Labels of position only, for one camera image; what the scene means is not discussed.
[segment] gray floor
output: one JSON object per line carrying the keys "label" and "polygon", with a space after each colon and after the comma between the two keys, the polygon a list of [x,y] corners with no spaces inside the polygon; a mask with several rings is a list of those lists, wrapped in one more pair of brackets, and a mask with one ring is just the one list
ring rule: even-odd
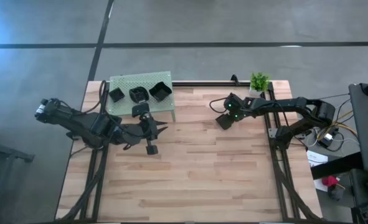
{"label": "gray floor", "polygon": [[[96,43],[106,4],[0,1],[0,44]],[[105,38],[111,43],[271,41],[368,41],[368,0],[116,0]],[[36,155],[32,164],[14,165],[0,223],[53,219],[72,142],[66,130],[36,121],[34,113],[42,98],[80,107],[94,52],[0,49],[0,142]],[[368,47],[103,49],[95,80],[165,70],[174,80],[227,80],[231,74],[246,80],[263,71],[289,80],[293,96],[319,98],[368,82]],[[339,105],[347,98],[327,101]],[[357,150],[346,144],[343,153]],[[351,220],[348,208],[319,194],[324,217]]]}

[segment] potted plant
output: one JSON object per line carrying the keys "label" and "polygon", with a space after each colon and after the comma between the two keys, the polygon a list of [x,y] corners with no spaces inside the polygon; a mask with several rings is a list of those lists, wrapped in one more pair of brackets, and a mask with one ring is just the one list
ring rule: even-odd
{"label": "potted plant", "polygon": [[250,79],[250,96],[259,97],[262,92],[268,89],[270,77],[262,72],[252,73]]}

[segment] wooden table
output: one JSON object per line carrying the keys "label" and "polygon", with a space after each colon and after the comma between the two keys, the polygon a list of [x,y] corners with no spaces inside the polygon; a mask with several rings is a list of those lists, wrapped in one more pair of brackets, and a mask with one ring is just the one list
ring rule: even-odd
{"label": "wooden table", "polygon": [[[99,84],[88,83],[83,110],[98,101]],[[292,97],[288,81],[273,81],[273,86],[278,100]],[[110,145],[98,221],[281,221],[263,116],[243,119],[224,131],[214,120],[219,114],[209,108],[211,100],[230,92],[248,96],[246,87],[174,87],[177,121],[172,123],[168,112],[154,114],[156,120],[169,122],[154,141],[159,154],[148,156],[146,141],[127,151]],[[222,102],[214,107],[221,110]],[[291,123],[297,120],[294,113],[286,115]],[[138,123],[138,118],[124,116],[123,122]],[[72,152],[82,147],[83,142],[75,142]],[[292,145],[288,156],[295,189],[321,217],[304,147]],[[89,160],[89,149],[70,159],[56,218],[83,192]]]}

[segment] green plant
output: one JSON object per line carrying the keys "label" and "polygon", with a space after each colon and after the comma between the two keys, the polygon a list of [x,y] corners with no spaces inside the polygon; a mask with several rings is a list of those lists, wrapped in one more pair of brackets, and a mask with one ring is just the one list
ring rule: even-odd
{"label": "green plant", "polygon": [[268,89],[269,82],[270,77],[268,75],[264,75],[262,72],[258,72],[256,74],[252,73],[252,77],[250,79],[252,90],[265,91]]}

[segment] red object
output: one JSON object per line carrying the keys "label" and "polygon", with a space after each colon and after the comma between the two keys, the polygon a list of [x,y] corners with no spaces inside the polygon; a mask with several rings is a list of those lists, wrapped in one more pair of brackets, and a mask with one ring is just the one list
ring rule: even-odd
{"label": "red object", "polygon": [[322,178],[322,184],[328,187],[338,184],[338,183],[339,181],[333,176]]}

